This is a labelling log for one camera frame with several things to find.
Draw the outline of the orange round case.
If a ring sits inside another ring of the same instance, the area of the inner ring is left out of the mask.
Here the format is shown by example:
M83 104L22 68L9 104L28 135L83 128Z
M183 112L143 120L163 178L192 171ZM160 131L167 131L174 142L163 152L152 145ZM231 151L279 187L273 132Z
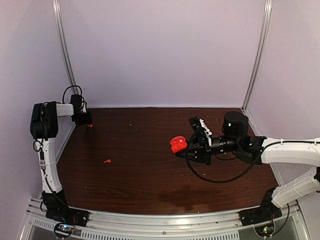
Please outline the orange round case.
M187 140L184 136L176 136L170 140L171 151L175 154L187 148Z

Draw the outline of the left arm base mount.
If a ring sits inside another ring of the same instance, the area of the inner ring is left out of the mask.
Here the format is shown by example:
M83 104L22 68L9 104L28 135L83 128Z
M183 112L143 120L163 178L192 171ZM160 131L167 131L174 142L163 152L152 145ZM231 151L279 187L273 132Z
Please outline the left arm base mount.
M45 217L68 225L86 227L89 212L76 208L47 210Z

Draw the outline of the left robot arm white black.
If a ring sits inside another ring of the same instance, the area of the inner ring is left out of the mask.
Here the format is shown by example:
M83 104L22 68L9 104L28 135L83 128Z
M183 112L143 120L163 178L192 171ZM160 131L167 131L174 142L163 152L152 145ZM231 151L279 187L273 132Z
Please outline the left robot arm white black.
M57 171L55 141L59 132L59 118L70 117L75 126L92 124L93 118L81 94L70 96L70 102L47 101L33 106L30 133L33 150L38 154L42 179L42 199L47 212L61 222L72 218Z

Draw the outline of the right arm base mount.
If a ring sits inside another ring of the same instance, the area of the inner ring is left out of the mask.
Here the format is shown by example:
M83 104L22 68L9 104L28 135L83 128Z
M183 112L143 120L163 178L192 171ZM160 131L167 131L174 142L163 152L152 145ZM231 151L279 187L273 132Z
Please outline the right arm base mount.
M271 222L282 216L281 210L271 211L262 207L241 210L239 212L240 221L243 227L257 225L264 222Z

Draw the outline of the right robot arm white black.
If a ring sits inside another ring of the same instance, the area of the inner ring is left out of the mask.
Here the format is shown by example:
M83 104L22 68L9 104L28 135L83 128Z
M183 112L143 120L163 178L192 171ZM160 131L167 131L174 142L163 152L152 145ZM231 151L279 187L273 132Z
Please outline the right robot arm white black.
M226 184L244 176L254 165L290 163L310 165L312 168L284 186L268 190L253 214L266 221L276 217L280 209L292 201L320 190L320 140L284 140L266 136L250 136L249 119L238 111L224 115L222 135L214 136L201 118L189 119L193 134L189 139L176 136L170 140L171 151L183 158L199 179ZM210 165L212 156L234 152L236 158L249 164L239 175L228 180L212 180L199 175L190 162Z

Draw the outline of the orange wireless earbud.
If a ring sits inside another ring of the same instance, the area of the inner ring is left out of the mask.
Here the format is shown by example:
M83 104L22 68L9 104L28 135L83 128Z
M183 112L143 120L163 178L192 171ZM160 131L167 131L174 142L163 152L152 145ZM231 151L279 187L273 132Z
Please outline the orange wireless earbud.
M112 163L112 160L111 160L111 159L105 160L104 163L105 163L105 164L111 164L111 163Z

